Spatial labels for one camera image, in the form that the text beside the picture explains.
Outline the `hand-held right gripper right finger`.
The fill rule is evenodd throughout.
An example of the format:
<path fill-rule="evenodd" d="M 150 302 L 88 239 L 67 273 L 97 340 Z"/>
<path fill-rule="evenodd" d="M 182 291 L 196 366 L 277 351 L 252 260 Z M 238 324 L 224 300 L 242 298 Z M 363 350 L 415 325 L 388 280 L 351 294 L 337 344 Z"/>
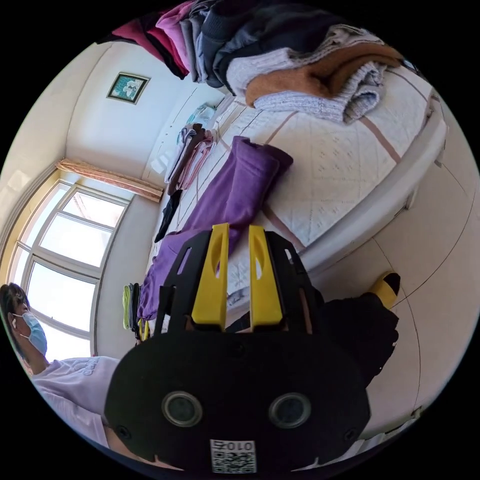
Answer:
<path fill-rule="evenodd" d="M 250 276 L 250 324 L 279 326 L 282 308 L 277 291 L 265 230 L 251 225 L 248 230 Z"/>

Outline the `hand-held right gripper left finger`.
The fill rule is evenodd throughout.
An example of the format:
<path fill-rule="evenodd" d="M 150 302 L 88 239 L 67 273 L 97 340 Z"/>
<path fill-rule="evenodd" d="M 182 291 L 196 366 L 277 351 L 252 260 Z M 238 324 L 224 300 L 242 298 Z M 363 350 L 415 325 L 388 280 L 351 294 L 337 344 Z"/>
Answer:
<path fill-rule="evenodd" d="M 191 317 L 195 325 L 225 325 L 229 224 L 212 227 Z"/>

